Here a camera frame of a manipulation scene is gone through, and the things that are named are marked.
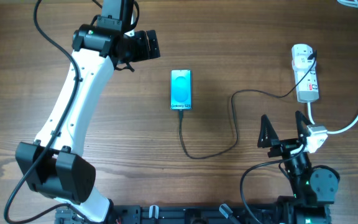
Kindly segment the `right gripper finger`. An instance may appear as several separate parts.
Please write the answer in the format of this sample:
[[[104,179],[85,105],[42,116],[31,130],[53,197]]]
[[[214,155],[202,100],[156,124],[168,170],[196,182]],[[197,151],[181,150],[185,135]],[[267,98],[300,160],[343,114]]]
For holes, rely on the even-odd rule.
[[[312,125],[310,120],[301,111],[295,112],[295,120],[296,120],[298,137],[299,138],[308,137],[310,135],[308,131],[308,126]]]
[[[272,124],[266,114],[261,116],[260,134],[257,147],[274,147],[280,144],[280,140],[272,127]]]

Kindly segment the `blue screen Galaxy smartphone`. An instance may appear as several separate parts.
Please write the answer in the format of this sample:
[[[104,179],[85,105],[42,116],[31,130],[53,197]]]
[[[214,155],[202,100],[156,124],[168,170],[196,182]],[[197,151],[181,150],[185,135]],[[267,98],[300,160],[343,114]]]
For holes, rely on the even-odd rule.
[[[190,110],[192,108],[191,70],[172,70],[170,75],[170,108]]]

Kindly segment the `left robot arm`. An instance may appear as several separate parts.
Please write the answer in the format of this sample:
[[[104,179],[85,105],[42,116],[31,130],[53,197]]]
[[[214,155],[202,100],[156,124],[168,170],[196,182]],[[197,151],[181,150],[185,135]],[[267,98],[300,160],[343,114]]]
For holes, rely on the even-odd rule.
[[[86,132],[104,86],[116,71],[160,56],[154,30],[136,30],[135,1],[105,1],[101,13],[73,34],[70,69],[58,100],[32,143],[16,161],[20,183],[57,201],[83,223],[117,223],[112,200],[95,187],[95,168],[83,159]]]

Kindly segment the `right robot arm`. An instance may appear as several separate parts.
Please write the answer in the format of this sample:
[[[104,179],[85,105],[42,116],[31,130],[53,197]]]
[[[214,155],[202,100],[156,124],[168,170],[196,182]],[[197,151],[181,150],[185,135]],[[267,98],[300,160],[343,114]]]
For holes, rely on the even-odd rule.
[[[257,146],[280,157],[282,172],[290,183],[292,196],[279,196],[275,223],[331,223],[329,206],[335,201],[340,175],[326,165],[313,166],[308,157],[328,138],[322,124],[312,124],[300,111],[295,113],[297,137],[280,140],[267,115],[261,116]]]

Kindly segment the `white USB charger plug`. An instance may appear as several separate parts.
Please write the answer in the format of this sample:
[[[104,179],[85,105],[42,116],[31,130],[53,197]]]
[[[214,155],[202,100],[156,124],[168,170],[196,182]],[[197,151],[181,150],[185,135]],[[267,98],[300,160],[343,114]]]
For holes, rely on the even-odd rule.
[[[313,64],[313,59],[309,59],[308,55],[295,55],[292,60],[292,68],[295,72],[306,71]]]

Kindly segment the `white power strip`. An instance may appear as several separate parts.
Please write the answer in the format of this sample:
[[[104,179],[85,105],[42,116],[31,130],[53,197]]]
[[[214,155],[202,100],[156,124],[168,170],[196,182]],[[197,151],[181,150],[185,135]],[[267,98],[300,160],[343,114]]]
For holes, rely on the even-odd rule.
[[[317,53],[309,45],[295,44],[291,48],[292,59],[295,55],[308,55],[313,59],[312,66],[306,71],[295,72],[296,97],[300,103],[312,103],[319,99],[319,87],[316,76],[316,59]]]

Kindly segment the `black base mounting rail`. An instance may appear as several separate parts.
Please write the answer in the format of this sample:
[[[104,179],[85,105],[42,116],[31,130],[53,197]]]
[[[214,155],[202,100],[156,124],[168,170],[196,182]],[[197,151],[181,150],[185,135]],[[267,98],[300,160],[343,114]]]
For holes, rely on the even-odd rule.
[[[244,207],[224,203],[213,207],[149,207],[115,206],[106,223],[113,224],[221,224],[221,223],[280,223],[332,224],[328,207],[294,207],[287,203],[250,206],[252,217]]]

